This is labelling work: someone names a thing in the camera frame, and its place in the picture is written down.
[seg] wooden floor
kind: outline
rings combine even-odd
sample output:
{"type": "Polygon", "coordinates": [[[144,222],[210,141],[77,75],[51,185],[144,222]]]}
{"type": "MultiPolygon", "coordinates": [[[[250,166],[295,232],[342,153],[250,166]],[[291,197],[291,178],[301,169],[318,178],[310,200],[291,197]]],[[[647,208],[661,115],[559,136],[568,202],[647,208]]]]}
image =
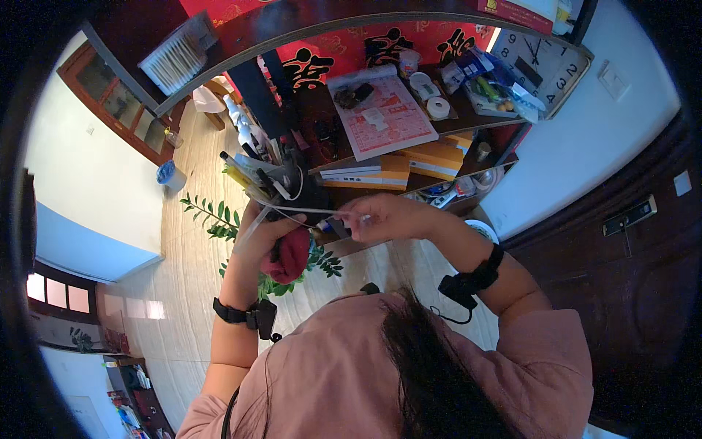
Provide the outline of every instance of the wooden floor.
{"type": "MultiPolygon", "coordinates": [[[[127,333],[133,354],[146,358],[149,376],[159,401],[174,429],[180,427],[187,406],[199,393],[210,357],[214,311],[212,298],[222,282],[218,269],[232,250],[231,242],[208,239],[192,212],[183,213],[178,200],[189,192],[219,202],[224,200],[241,213],[248,202],[242,189],[221,173],[219,152],[240,152],[237,132],[227,120],[224,131],[216,131],[203,113],[187,104],[180,134],[184,145],[173,160],[187,175],[185,188],[164,196],[161,253],[164,260],[111,285],[98,287],[102,322],[127,333]]],[[[342,277],[328,279],[322,272],[308,273],[304,283],[281,298],[275,331],[291,332],[329,300],[352,294],[368,282],[381,291],[404,284],[412,288],[426,306],[436,305],[445,315],[464,320],[468,312],[440,297],[436,287],[453,271],[448,261],[429,242],[388,242],[345,256],[342,277]]],[[[453,328],[483,349],[497,344],[497,317],[482,304],[468,325],[453,328]]]]}

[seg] chinese calligraphy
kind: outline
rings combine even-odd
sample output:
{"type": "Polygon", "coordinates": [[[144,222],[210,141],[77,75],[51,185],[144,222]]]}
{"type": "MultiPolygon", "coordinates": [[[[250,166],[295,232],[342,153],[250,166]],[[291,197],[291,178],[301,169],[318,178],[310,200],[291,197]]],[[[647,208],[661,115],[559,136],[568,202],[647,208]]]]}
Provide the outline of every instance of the chinese calligraphy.
{"type": "Polygon", "coordinates": [[[313,89],[324,85],[321,80],[322,75],[329,73],[332,65],[334,65],[334,58],[312,55],[308,48],[303,47],[297,51],[295,58],[283,63],[283,70],[293,89],[313,89]]]}
{"type": "Polygon", "coordinates": [[[461,56],[465,50],[473,46],[475,46],[475,38],[469,37],[466,39],[465,32],[461,28],[457,28],[453,31],[451,38],[437,46],[437,50],[441,52],[439,64],[446,65],[450,63],[452,60],[461,56]]]}
{"type": "Polygon", "coordinates": [[[378,35],[364,40],[366,46],[366,65],[375,67],[388,63],[397,64],[399,53],[413,48],[414,43],[402,36],[399,28],[393,27],[386,35],[378,35]]]}

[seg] tape roll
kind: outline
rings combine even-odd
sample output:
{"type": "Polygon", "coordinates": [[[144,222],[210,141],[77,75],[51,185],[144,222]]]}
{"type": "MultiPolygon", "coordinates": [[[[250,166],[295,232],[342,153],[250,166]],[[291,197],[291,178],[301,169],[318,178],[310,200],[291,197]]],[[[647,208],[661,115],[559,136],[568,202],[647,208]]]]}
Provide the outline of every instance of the tape roll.
{"type": "Polygon", "coordinates": [[[427,101],[427,111],[437,119],[448,116],[450,110],[451,106],[446,99],[431,98],[427,101]]]}

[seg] dark hair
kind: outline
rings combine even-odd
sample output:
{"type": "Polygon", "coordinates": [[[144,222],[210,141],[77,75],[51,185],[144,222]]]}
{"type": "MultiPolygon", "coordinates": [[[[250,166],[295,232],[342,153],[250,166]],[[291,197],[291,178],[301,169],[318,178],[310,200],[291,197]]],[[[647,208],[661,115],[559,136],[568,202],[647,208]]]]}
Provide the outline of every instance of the dark hair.
{"type": "Polygon", "coordinates": [[[514,438],[431,321],[429,311],[404,289],[404,306],[385,304],[383,340],[399,372],[402,438],[514,438]]]}

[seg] red cloth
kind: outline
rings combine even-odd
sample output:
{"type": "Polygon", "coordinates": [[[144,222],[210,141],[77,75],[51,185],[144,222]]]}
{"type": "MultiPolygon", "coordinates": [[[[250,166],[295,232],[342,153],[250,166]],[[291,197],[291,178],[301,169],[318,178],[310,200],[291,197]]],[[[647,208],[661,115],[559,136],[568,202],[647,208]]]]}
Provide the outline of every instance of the red cloth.
{"type": "Polygon", "coordinates": [[[261,263],[261,272],[279,284],[289,284],[303,274],[309,255],[310,232],[298,227],[281,238],[277,262],[271,262],[270,252],[266,255],[261,263]]]}

